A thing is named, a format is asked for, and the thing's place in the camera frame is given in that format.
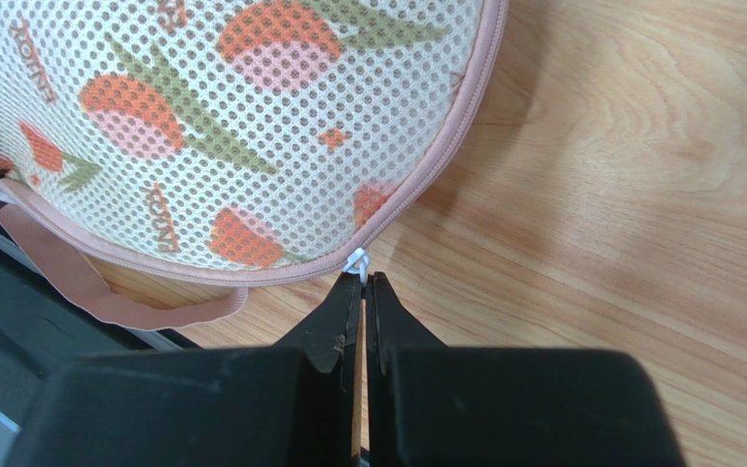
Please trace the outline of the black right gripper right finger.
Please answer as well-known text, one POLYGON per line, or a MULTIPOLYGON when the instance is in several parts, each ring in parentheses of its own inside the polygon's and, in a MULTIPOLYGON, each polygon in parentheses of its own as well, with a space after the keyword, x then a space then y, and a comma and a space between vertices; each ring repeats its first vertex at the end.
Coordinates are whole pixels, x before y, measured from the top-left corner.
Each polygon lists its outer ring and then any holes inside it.
POLYGON ((450 346, 366 288, 374 466, 681 466, 657 390, 632 356, 582 348, 450 346))

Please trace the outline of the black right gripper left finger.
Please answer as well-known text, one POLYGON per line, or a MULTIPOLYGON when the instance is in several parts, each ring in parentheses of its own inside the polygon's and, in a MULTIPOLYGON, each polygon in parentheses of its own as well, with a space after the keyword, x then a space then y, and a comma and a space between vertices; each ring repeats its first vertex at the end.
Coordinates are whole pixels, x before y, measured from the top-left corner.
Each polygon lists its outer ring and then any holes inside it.
POLYGON ((363 285, 340 275, 267 346, 77 359, 44 383, 11 466, 356 466, 363 285))

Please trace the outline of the white zipper pull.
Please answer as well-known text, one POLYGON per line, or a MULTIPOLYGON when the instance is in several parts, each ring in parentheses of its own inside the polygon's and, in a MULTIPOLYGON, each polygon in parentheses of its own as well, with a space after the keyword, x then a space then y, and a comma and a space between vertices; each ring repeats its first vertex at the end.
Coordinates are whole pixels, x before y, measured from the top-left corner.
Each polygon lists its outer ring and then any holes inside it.
POLYGON ((359 247, 345 261, 342 272, 356 275, 363 286, 367 285, 371 258, 365 248, 359 247))

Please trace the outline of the floral mesh laundry bag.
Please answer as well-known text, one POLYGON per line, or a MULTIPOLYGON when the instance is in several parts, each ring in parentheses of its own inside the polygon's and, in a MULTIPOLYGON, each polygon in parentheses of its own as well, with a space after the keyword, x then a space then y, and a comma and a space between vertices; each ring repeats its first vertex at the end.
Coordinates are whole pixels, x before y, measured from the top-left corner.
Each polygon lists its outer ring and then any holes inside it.
POLYGON ((342 270, 448 165, 505 1, 0 1, 0 226, 155 331, 342 270))

